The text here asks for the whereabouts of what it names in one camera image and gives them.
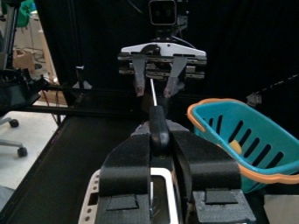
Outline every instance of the teal basket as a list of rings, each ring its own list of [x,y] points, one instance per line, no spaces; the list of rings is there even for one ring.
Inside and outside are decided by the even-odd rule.
[[[246,193],[266,184],[299,183],[299,175],[290,175],[299,171],[299,141],[247,104],[208,99],[190,106],[188,117],[195,134],[220,146],[236,159],[240,170],[252,174],[242,175]]]

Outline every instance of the office chair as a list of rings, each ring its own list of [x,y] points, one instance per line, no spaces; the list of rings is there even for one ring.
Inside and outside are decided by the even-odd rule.
[[[0,125],[3,125],[4,123],[9,123],[11,127],[16,128],[19,126],[17,120],[12,119],[11,117],[3,118],[3,116],[4,115],[0,116]],[[28,155],[28,152],[27,152],[27,149],[24,148],[24,145],[19,142],[0,139],[0,145],[19,147],[19,149],[17,149],[19,158],[25,157]]]

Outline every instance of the camera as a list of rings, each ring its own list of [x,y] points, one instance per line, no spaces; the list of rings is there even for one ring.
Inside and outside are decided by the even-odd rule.
[[[174,0],[151,0],[150,16],[152,25],[175,25],[176,2]]]

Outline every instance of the black pole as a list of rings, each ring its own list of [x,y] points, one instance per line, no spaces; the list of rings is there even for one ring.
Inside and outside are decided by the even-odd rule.
[[[4,1],[8,4],[7,22],[4,28],[4,43],[0,53],[0,70],[13,66],[15,28],[21,1]]]
[[[16,108],[13,111],[46,113],[66,116],[100,116],[100,117],[119,117],[136,119],[136,112],[131,110],[114,110],[114,109],[92,109],[92,108],[64,108],[48,106],[27,106]]]
[[[70,23],[71,23],[71,33],[72,33],[72,41],[74,41],[74,51],[76,57],[76,75],[79,80],[79,88],[84,89],[84,73],[83,73],[83,57],[80,50],[80,27],[76,13],[76,0],[70,0]]]

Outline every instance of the black curtain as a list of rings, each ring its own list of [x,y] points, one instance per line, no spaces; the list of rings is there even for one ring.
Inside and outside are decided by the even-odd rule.
[[[76,83],[70,1],[35,0],[62,84]],[[94,88],[134,90],[118,74],[124,46],[155,37],[147,0],[74,0],[84,77]],[[191,0],[183,38],[207,52],[206,80],[186,93],[246,100],[299,73],[299,3],[295,0]],[[256,108],[299,137],[299,79],[263,93]]]

